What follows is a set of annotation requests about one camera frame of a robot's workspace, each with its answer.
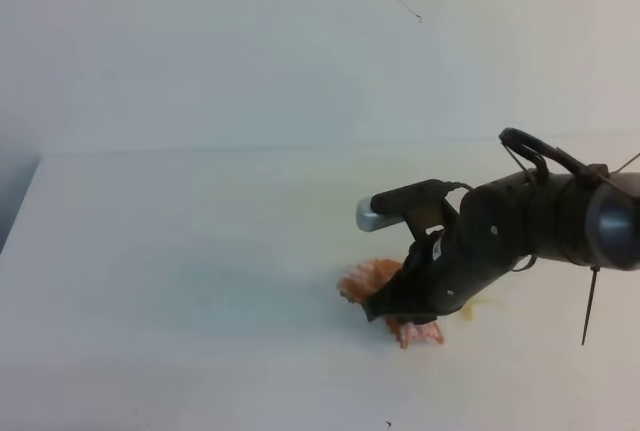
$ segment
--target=robotic arm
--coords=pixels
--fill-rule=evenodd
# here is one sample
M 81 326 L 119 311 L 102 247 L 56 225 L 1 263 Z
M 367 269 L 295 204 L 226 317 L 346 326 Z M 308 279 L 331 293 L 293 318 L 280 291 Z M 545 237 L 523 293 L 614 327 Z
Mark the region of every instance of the robotic arm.
M 593 271 L 584 344 L 597 272 L 640 267 L 640 174 L 584 165 L 512 128 L 500 140 L 520 172 L 475 189 L 432 179 L 359 203 L 360 229 L 404 221 L 415 239 L 402 269 L 363 303 L 369 321 L 389 315 L 401 322 L 434 321 L 458 311 L 509 271 L 523 271 L 543 258 Z M 535 168 L 525 168 L 516 155 Z M 551 174 L 545 158 L 567 173 Z M 457 188 L 469 191 L 459 213 L 446 200 Z M 428 231 L 438 225 L 441 230 Z

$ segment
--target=stain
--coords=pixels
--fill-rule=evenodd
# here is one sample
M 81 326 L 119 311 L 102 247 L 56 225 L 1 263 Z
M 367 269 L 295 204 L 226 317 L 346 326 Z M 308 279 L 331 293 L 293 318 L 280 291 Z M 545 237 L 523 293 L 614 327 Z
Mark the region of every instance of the stain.
M 476 317 L 476 308 L 481 304 L 493 304 L 494 306 L 498 306 L 502 309 L 505 309 L 505 306 L 502 303 L 499 303 L 491 298 L 481 298 L 478 296 L 474 296 L 462 307 L 460 311 L 456 314 L 466 322 L 471 322 Z

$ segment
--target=white tabletop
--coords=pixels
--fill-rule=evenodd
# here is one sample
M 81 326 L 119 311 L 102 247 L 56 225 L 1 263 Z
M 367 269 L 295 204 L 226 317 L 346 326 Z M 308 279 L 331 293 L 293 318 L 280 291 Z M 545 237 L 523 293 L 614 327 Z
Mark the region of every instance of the white tabletop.
M 637 136 L 560 140 L 618 165 Z M 44 159 L 2 255 L 0 429 L 633 430 L 640 273 L 539 263 L 445 345 L 400 350 L 335 291 L 359 198 L 516 170 L 497 140 Z

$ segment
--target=white wall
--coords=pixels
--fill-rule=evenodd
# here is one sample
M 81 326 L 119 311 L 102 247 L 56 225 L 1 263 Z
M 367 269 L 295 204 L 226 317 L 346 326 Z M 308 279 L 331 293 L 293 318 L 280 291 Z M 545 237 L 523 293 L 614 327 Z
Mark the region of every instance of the white wall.
M 637 0 L 0 0 L 35 153 L 640 129 Z

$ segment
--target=food scrap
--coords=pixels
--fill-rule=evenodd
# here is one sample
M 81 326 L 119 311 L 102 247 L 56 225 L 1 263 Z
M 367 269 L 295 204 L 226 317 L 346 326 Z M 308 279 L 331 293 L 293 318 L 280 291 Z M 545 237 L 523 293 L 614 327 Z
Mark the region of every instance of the food scrap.
M 337 289 L 352 303 L 362 303 L 381 289 L 396 274 L 402 263 L 392 259 L 374 259 L 356 266 L 356 269 L 342 278 Z M 385 318 L 387 328 L 395 336 L 402 349 L 410 344 L 427 342 L 443 344 L 444 336 L 434 321 L 427 324 L 400 323 L 395 318 Z

